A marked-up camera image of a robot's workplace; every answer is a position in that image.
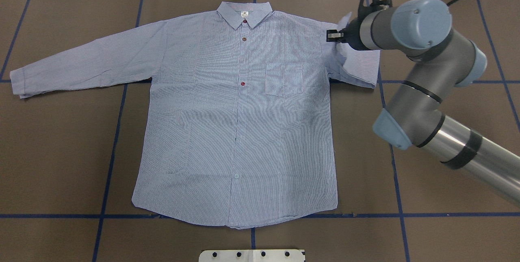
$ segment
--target light blue joint cap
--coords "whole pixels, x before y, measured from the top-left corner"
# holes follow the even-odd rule
[[[412,145],[410,138],[408,138],[405,131],[403,131],[386,108],[383,108],[381,114],[377,117],[374,125],[372,125],[372,130],[374,130],[379,137],[398,149],[406,150]]]
[[[390,29],[403,46],[423,50],[440,44],[448,36],[451,14],[443,1],[411,0],[396,9]]]
[[[471,41],[471,43],[473,44],[473,47],[475,47],[475,63],[473,64],[473,67],[471,68],[468,76],[466,76],[465,79],[462,79],[461,82],[455,84],[456,87],[466,87],[472,84],[474,80],[477,80],[482,76],[484,71],[486,71],[486,55],[484,55],[484,53],[480,51],[479,48],[477,48],[477,45],[474,42]]]

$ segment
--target shirt collar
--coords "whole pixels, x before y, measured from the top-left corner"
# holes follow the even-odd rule
[[[247,18],[243,18],[236,11],[250,11]],[[262,20],[273,12],[271,4],[266,3],[232,3],[222,2],[217,12],[233,28],[238,29],[244,19],[247,19],[251,28],[256,27]]]

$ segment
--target light blue button-up shirt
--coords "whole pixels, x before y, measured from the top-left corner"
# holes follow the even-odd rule
[[[330,28],[223,2],[12,71],[13,92],[151,77],[134,205],[197,225],[281,223],[338,203],[329,78],[371,86],[345,73]]]

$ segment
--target robotic arm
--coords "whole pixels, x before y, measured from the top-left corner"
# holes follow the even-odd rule
[[[471,84],[487,60],[475,43],[451,27],[440,0],[361,0],[346,28],[327,31],[327,41],[357,50],[400,50],[415,62],[374,132],[399,149],[411,145],[434,154],[452,169],[464,169],[520,206],[520,157],[438,110],[453,87]]]

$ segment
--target shirt cuff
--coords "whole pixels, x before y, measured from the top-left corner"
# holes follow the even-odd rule
[[[11,85],[13,86],[13,94],[22,95],[25,93],[25,79],[24,79],[24,71],[22,68],[16,69],[9,73],[9,77],[11,77]]]

